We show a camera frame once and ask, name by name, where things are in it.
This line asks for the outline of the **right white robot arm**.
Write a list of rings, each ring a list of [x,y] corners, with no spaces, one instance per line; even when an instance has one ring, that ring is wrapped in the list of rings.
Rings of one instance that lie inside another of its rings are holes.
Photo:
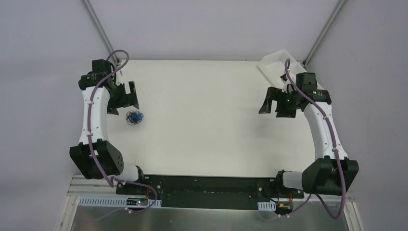
[[[291,83],[286,75],[283,89],[268,87],[259,114],[270,114],[276,102],[276,117],[294,118],[304,113],[312,134],[315,161],[303,171],[281,170],[273,191],[285,197],[292,190],[310,194],[345,195],[359,172],[356,160],[349,159],[342,148],[333,119],[332,101],[327,90],[320,90],[315,73],[303,72]]]

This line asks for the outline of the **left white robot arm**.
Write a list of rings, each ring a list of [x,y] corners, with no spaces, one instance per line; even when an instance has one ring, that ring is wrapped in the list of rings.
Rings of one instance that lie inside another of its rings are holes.
[[[83,125],[78,145],[70,147],[69,154],[86,179],[115,176],[129,181],[128,188],[139,195],[147,188],[141,169],[125,163],[121,152],[108,139],[107,116],[118,115],[119,108],[139,108],[134,82],[129,82],[127,93],[124,84],[117,84],[113,70],[114,65],[108,60],[93,60],[92,71],[81,76],[78,85],[84,103]]]

